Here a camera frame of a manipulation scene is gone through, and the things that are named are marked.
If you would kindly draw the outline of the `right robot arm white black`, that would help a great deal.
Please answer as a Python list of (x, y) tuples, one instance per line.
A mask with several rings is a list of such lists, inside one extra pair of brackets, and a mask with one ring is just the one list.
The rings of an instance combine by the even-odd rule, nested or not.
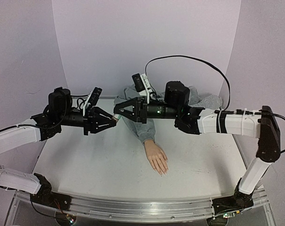
[(281, 155), (280, 130), (271, 108), (223, 111), (191, 107), (188, 103), (189, 88), (180, 81), (170, 81), (163, 102), (148, 103), (145, 97), (136, 97), (116, 104), (114, 113), (140, 123), (146, 123), (147, 119), (174, 119), (174, 126), (187, 134), (232, 134), (258, 139), (255, 158), (240, 178), (234, 194), (212, 201), (216, 215), (252, 207), (256, 185)]

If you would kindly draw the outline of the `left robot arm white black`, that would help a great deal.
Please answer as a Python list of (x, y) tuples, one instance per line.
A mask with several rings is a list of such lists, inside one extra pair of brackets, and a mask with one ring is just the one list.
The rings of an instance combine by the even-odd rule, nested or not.
[[(116, 126), (113, 115), (96, 106), (101, 88), (94, 88), (82, 109), (73, 107), (71, 91), (63, 87), (48, 96), (44, 111), (26, 121), (0, 129), (0, 155), (17, 147), (45, 141), (61, 133), (62, 126), (83, 128), (84, 135), (97, 134)], [(36, 195), (44, 205), (55, 202), (51, 185), (44, 176), (9, 169), (0, 164), (0, 188)]]

